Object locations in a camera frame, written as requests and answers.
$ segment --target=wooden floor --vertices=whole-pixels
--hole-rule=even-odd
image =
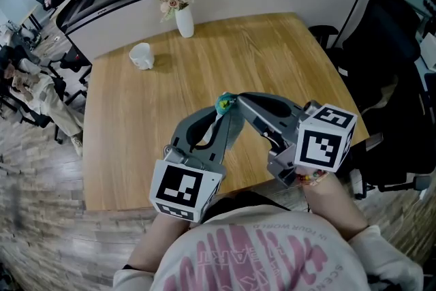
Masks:
[[[37,54],[68,49],[65,41],[57,49],[49,46],[43,43]],[[70,92],[74,82],[82,86],[80,73],[59,73]],[[82,162],[69,140],[62,145],[53,140],[54,130],[53,124],[40,129],[0,119],[4,162],[24,172],[0,173],[0,260],[25,290],[109,290],[114,272],[126,263],[155,212],[87,211]],[[360,188],[359,180],[355,173],[345,181],[350,194]],[[393,245],[421,264],[436,240],[435,186],[433,181],[424,200],[415,191],[375,190],[358,202]],[[253,189],[291,209],[307,209],[297,187],[283,190],[272,180]]]

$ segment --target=person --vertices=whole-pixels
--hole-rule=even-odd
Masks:
[[[159,213],[116,291],[422,290],[420,266],[370,226],[334,174],[297,167],[312,213],[240,192],[203,224]]]
[[[28,59],[0,60],[0,77],[14,97],[38,114],[50,117],[70,137],[77,154],[82,157],[84,115],[67,106],[55,90],[55,82]]]

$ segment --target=chair armrest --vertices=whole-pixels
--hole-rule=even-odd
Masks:
[[[309,27],[309,31],[315,37],[320,46],[325,50],[327,48],[328,37],[330,35],[338,35],[339,31],[333,26],[312,26]]]

